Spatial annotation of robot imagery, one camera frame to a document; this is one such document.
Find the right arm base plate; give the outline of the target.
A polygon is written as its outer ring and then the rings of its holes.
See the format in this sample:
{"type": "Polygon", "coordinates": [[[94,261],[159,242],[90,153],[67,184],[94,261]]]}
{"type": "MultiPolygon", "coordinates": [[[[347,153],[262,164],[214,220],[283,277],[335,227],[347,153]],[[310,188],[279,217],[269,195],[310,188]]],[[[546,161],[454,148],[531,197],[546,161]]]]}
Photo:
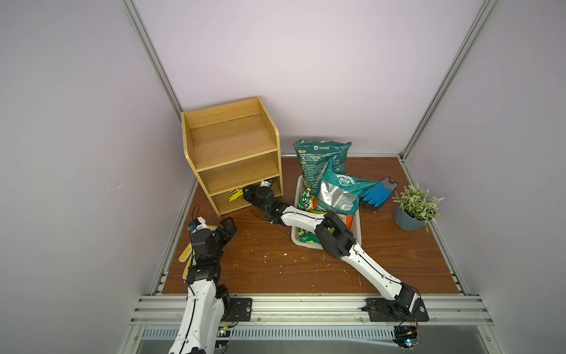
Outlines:
{"type": "Polygon", "coordinates": [[[367,312],[371,322],[428,322],[430,317],[422,298],[418,297],[411,314],[405,314],[395,301],[368,298],[361,311],[367,312]]]}

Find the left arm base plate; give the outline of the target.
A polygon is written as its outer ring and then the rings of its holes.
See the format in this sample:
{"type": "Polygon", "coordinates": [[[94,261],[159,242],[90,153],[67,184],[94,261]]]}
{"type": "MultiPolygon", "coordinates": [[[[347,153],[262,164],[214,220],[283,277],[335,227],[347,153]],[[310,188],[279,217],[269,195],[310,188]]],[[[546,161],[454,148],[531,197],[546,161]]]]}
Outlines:
{"type": "Polygon", "coordinates": [[[230,302],[231,308],[225,312],[222,322],[237,323],[250,322],[253,309],[253,299],[250,297],[234,298],[230,302]]]}

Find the green orange bee fertilizer bag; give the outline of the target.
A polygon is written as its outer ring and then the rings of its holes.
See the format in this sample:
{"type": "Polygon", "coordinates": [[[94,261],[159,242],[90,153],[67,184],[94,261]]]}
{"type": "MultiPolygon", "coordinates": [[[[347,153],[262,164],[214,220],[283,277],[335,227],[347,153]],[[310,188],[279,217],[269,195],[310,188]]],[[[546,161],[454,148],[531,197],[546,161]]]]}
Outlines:
{"type": "Polygon", "coordinates": [[[366,181],[327,170],[315,196],[316,209],[354,215],[359,208],[360,197],[377,184],[377,181],[366,181]]]}

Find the tall green yellow fertilizer bag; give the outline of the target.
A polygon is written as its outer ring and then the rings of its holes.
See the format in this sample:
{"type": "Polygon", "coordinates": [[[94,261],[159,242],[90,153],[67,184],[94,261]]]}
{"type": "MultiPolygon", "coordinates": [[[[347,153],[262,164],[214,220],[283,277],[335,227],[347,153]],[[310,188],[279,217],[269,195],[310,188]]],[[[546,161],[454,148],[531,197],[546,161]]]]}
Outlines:
{"type": "Polygon", "coordinates": [[[318,194],[321,180],[327,170],[346,173],[346,158],[351,142],[341,143],[332,140],[298,140],[293,144],[297,158],[302,166],[303,183],[311,196],[318,194]]]}

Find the green yellow packet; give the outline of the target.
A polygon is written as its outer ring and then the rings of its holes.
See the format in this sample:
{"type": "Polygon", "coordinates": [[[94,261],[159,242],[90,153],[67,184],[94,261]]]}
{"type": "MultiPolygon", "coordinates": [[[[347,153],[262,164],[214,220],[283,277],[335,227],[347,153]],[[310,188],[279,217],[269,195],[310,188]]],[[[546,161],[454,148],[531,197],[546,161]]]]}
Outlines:
{"type": "Polygon", "coordinates": [[[311,194],[310,188],[306,188],[299,197],[298,208],[304,211],[313,211],[316,208],[316,198],[311,194]]]}

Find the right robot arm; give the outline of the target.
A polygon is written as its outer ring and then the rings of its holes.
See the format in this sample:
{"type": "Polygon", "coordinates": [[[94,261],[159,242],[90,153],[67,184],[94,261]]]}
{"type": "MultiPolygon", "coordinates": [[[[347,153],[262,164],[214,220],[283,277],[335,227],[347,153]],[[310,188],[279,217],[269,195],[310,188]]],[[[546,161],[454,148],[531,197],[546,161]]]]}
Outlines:
{"type": "Polygon", "coordinates": [[[243,188],[243,198],[265,213],[272,224],[295,227],[312,232],[323,250],[334,259],[342,260],[363,275],[393,309],[405,316],[414,314],[421,306],[419,292],[387,272],[373,260],[354,239],[349,227],[334,212],[315,214],[279,201],[267,185],[243,188]]]}

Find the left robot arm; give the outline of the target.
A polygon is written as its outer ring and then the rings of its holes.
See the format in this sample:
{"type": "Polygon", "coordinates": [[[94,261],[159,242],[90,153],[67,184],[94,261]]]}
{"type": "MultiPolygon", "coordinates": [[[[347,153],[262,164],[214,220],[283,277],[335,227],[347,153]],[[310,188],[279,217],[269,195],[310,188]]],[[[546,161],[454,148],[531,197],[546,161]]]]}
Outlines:
{"type": "Polygon", "coordinates": [[[187,306],[169,353],[213,353],[221,320],[231,313],[226,286],[219,283],[223,248],[237,232],[231,217],[218,227],[202,218],[190,223],[191,258],[187,271],[187,306]]]}

